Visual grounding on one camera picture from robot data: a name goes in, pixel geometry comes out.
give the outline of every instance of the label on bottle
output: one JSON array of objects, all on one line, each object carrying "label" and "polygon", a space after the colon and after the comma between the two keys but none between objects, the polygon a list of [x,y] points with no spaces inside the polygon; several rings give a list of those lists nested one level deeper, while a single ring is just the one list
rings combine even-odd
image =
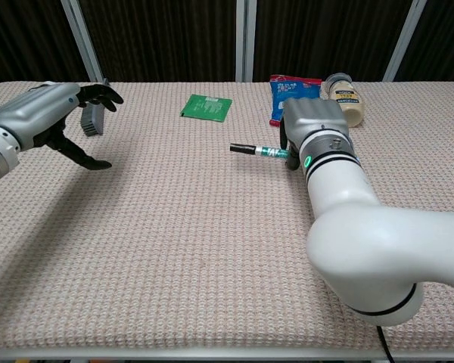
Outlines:
[{"label": "label on bottle", "polygon": [[358,104],[359,100],[353,91],[335,91],[334,99],[339,104]]}]

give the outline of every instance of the bottle cap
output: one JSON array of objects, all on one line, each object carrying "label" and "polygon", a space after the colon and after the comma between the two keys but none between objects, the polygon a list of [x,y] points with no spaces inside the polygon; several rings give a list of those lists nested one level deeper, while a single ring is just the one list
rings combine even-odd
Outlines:
[{"label": "bottle cap", "polygon": [[338,81],[348,81],[352,82],[352,79],[350,76],[348,76],[346,73],[335,73],[330,76],[325,80],[325,90],[327,93],[330,93],[330,88],[333,86]]}]

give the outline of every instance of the blue snack bag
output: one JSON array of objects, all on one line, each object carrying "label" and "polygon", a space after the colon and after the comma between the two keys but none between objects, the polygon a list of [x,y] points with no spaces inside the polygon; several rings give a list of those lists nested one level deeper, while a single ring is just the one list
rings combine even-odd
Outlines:
[{"label": "blue snack bag", "polygon": [[279,127],[284,101],[289,98],[318,98],[320,79],[273,75],[270,80],[272,91],[272,115],[269,124]]}]

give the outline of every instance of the black ring band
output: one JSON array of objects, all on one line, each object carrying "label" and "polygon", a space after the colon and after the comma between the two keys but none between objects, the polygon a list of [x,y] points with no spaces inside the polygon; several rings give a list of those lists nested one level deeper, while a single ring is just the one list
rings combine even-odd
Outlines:
[{"label": "black ring band", "polygon": [[[321,157],[326,157],[327,155],[329,155],[328,153],[326,154],[323,154]],[[316,165],[314,165],[313,163],[313,167],[312,168],[309,168],[307,171],[306,171],[306,183],[309,181],[309,178],[311,178],[311,175],[313,175],[313,173],[321,166],[321,165],[325,165],[326,163],[329,163],[330,161],[336,161],[336,160],[346,160],[346,161],[351,161],[352,163],[355,163],[356,165],[360,166],[359,162],[357,160],[354,160],[352,159],[351,157],[332,157],[330,159],[325,159],[323,160],[322,162],[320,163],[317,163]]]},{"label": "black ring band", "polygon": [[350,309],[352,309],[355,312],[358,312],[359,314],[362,314],[362,315],[367,315],[367,316],[388,315],[388,314],[391,314],[392,312],[396,312],[398,309],[401,309],[403,306],[405,306],[410,301],[412,296],[414,296],[416,288],[417,288],[417,284],[414,284],[414,286],[412,286],[412,289],[409,292],[409,295],[407,295],[407,297],[404,300],[402,300],[400,303],[396,304],[394,307],[387,309],[387,310],[383,310],[381,312],[362,312],[361,310],[356,310],[356,309],[352,308],[351,306],[349,306],[349,307],[350,307]]}]

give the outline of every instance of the black cable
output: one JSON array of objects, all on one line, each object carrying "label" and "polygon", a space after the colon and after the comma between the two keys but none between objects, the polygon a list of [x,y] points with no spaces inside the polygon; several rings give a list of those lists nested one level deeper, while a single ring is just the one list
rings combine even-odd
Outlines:
[{"label": "black cable", "polygon": [[380,339],[381,346],[384,347],[385,355],[387,356],[388,361],[390,363],[395,363],[392,355],[390,354],[390,350],[388,349],[387,341],[385,340],[384,331],[381,329],[380,325],[377,325],[377,332],[378,332],[378,339]]}]

